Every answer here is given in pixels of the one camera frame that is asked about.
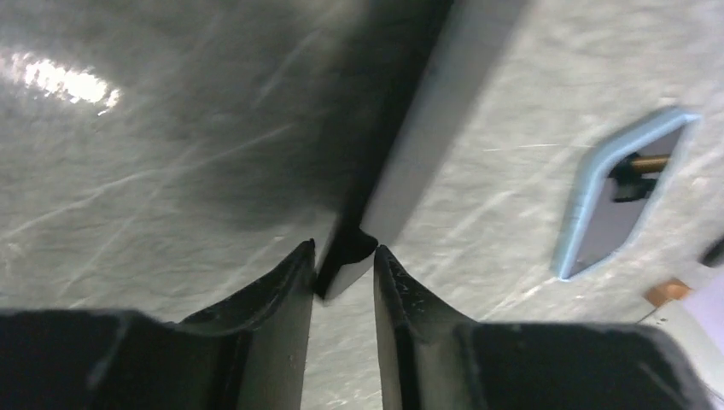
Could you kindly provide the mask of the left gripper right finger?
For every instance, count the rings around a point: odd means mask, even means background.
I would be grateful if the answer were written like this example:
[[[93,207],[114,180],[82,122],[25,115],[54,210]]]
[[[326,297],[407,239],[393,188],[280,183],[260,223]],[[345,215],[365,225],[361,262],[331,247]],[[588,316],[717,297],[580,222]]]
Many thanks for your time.
[[[374,257],[386,409],[709,409],[674,340],[648,325],[478,322],[387,247]]]

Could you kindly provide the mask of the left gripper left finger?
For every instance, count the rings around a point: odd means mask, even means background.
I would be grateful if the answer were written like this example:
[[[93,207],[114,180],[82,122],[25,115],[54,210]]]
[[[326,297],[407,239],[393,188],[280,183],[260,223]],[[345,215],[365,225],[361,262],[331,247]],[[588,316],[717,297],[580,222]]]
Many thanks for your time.
[[[180,322],[119,309],[4,309],[4,409],[297,409],[315,244]]]

